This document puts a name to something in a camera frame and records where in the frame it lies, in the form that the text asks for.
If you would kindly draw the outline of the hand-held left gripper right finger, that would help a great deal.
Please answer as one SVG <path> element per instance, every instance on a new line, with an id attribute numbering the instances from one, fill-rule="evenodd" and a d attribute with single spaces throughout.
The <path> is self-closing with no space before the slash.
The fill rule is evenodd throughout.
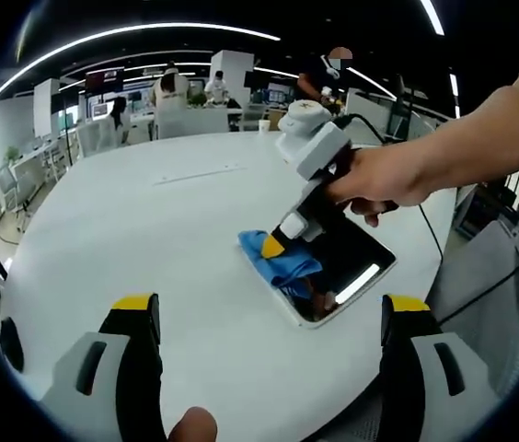
<path id="1" fill-rule="evenodd" d="M 416 297 L 382 298 L 379 441 L 462 441 L 498 404 L 484 361 Z"/>

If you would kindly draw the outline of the person's right hand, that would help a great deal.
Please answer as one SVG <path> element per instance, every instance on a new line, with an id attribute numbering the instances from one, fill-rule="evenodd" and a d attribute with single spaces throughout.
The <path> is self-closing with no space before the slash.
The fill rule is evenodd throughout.
<path id="1" fill-rule="evenodd" d="M 405 147 L 387 146 L 355 151 L 350 170 L 326 189 L 336 204 L 349 204 L 370 227 L 393 202 L 399 206 L 422 203 L 430 194 L 421 162 Z"/>

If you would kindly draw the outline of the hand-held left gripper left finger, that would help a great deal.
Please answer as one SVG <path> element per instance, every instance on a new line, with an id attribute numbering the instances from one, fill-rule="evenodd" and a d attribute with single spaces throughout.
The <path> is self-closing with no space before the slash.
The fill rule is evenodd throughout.
<path id="1" fill-rule="evenodd" d="M 158 294 L 118 300 L 56 362 L 40 403 L 75 441 L 166 441 Z"/>

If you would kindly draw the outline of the person's left hand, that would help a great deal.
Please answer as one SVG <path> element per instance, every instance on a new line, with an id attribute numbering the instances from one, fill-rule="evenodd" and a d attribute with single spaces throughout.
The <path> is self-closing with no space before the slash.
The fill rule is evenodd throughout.
<path id="1" fill-rule="evenodd" d="M 173 427 L 168 441 L 171 442 L 215 442 L 218 435 L 217 422 L 206 409 L 190 407 Z"/>

